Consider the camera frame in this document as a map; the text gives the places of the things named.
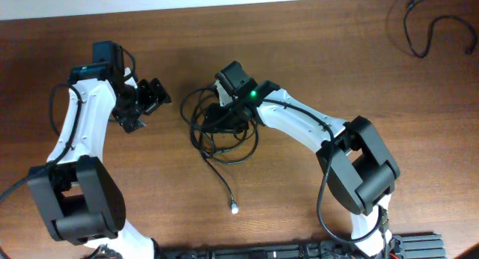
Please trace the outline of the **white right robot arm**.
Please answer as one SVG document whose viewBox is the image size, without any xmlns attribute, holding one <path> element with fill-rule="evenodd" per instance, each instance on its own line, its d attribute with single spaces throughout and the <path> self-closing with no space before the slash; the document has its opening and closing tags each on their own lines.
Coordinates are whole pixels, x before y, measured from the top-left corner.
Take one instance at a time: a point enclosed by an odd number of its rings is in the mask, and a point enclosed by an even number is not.
<svg viewBox="0 0 479 259">
<path fill-rule="evenodd" d="M 295 100 L 280 85 L 262 84 L 250 77 L 238 61 L 215 75 L 219 102 L 207 108 L 204 132 L 243 131 L 244 122 L 257 121 L 279 130 L 315 153 L 323 179 L 317 206 L 325 190 L 351 217 L 350 238 L 326 233 L 337 243 L 349 244 L 366 258 L 387 258 L 392 233 L 388 205 L 400 169 L 376 127 L 362 116 L 352 121 L 333 118 Z"/>
</svg>

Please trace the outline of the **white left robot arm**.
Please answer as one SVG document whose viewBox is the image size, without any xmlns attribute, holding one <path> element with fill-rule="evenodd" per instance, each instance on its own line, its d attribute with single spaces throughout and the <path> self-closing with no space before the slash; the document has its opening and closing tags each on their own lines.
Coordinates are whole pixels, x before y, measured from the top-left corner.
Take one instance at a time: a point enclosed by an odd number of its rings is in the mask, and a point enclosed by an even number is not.
<svg viewBox="0 0 479 259">
<path fill-rule="evenodd" d="M 28 187 L 53 240 L 116 258 L 159 258 L 157 242 L 128 222 L 123 195 L 103 164 L 111 118 L 131 133 L 144 127 L 142 115 L 171 101 L 158 79 L 139 80 L 125 67 L 127 53 L 113 41 L 96 42 L 92 62 L 71 70 L 56 146 L 45 165 L 30 169 Z"/>
</svg>

